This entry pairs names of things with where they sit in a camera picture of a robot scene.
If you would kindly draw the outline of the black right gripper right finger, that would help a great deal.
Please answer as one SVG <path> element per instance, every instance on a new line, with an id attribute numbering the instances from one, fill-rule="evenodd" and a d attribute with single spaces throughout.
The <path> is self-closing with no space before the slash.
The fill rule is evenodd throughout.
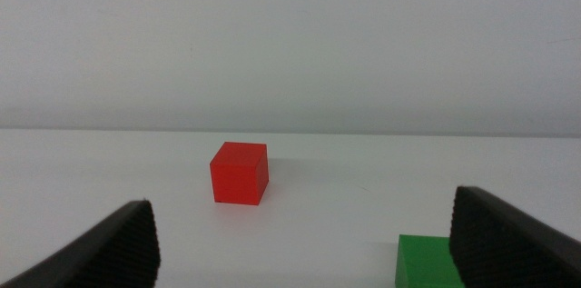
<path id="1" fill-rule="evenodd" d="M 580 242 L 476 186 L 455 192 L 449 250 L 467 287 L 580 288 Z"/>

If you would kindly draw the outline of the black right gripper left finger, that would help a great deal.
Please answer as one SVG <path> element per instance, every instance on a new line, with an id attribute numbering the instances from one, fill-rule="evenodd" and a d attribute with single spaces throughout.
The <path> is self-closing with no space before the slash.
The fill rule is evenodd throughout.
<path id="1" fill-rule="evenodd" d="M 153 288 L 161 265 L 152 204 L 131 201 L 4 288 Z"/>

